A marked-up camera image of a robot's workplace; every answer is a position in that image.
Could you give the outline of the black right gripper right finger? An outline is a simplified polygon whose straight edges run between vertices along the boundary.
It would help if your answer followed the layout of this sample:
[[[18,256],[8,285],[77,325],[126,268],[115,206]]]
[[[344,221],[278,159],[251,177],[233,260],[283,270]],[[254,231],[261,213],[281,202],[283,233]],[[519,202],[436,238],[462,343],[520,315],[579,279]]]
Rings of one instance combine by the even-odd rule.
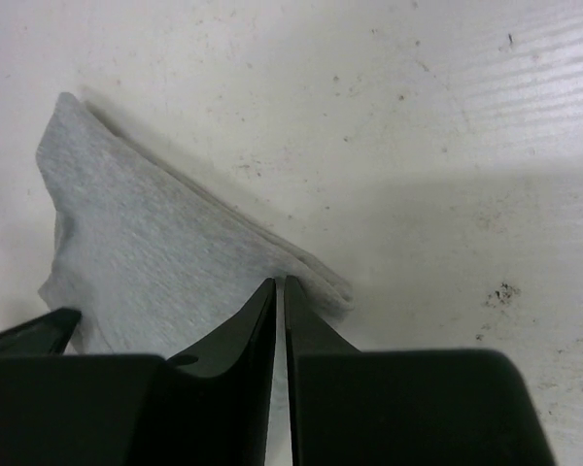
[[[487,349],[367,352],[284,287],[297,465],[551,465],[524,380]]]

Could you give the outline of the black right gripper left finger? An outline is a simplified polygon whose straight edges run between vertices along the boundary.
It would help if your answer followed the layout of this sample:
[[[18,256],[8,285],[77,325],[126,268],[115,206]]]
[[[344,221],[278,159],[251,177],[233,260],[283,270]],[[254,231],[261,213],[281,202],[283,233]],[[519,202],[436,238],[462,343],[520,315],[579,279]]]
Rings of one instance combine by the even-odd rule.
[[[276,284],[168,362],[183,374],[173,445],[190,465],[265,462],[276,341]]]

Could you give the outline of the grey tank top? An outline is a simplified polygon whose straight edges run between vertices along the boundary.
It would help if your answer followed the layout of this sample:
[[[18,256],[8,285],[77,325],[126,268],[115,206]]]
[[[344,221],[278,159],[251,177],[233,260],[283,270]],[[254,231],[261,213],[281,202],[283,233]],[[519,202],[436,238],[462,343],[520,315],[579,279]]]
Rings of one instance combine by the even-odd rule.
[[[173,355],[268,278],[299,278],[333,321],[354,307],[350,285],[315,256],[140,153],[71,93],[58,96],[36,161],[55,207],[39,293],[81,312],[79,353]]]

